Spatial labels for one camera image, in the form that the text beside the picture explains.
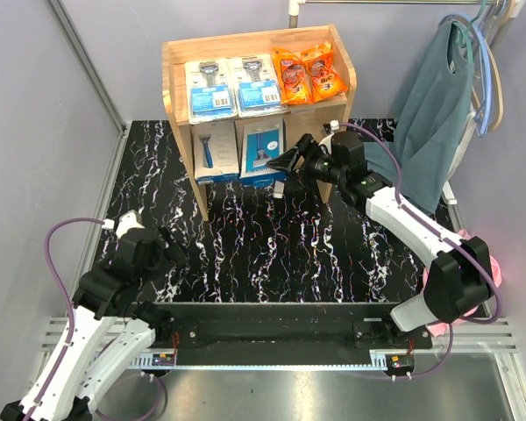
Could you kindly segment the orange razor pack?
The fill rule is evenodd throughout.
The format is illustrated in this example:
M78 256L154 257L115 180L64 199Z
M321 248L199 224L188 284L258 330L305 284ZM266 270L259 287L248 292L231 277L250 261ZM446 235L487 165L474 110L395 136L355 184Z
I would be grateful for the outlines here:
M281 90L281 103L285 105L313 103L305 67L298 56L287 49L274 47L271 58Z
M302 64L311 80L315 102L330 99L347 91L340 75L333 69L334 53L330 42L301 52Z

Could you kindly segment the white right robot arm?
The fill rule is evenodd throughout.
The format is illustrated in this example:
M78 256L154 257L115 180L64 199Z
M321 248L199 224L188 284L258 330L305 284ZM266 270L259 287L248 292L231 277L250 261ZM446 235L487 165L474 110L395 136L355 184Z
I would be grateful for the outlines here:
M383 342L403 346L416 328L452 324L495 295L487 244L464 239L427 217L395 185L369 169L365 144L354 131L335 132L316 141L303 135L285 153L270 160L271 169L294 176L300 184L335 186L344 202L383 225L420 258L428 271L421 293L397 304L380 326Z

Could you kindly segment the blue Harry's razor box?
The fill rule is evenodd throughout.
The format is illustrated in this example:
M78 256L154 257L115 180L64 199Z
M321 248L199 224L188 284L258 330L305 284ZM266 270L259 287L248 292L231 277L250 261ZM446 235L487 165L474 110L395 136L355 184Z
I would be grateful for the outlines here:
M275 116L246 124L241 146L240 182L255 188L283 182L285 174L271 169L268 162L283 154L284 146L282 117Z

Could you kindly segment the white Harry's razor box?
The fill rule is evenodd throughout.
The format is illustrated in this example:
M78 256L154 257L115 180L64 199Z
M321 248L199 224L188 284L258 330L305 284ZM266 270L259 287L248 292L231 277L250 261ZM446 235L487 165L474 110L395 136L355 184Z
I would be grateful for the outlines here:
M239 178L236 129L231 120L192 127L194 177L198 184L235 181Z

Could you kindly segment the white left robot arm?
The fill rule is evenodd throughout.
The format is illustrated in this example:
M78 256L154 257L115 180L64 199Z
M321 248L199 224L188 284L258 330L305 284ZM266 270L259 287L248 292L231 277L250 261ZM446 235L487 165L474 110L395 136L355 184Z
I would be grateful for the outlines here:
M117 250L81 277L67 324L38 380L23 399L4 406L0 419L90 420L136 356L174 339L171 312L144 301L104 351L97 351L137 299L140 281L186 260L184 247L165 226L134 225L117 236Z

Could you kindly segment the Gillette razor blister pack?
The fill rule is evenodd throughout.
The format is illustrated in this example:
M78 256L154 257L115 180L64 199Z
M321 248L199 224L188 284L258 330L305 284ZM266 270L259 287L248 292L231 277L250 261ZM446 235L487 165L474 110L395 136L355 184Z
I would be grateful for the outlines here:
M190 124L197 125L238 115L226 59L189 61L184 67Z

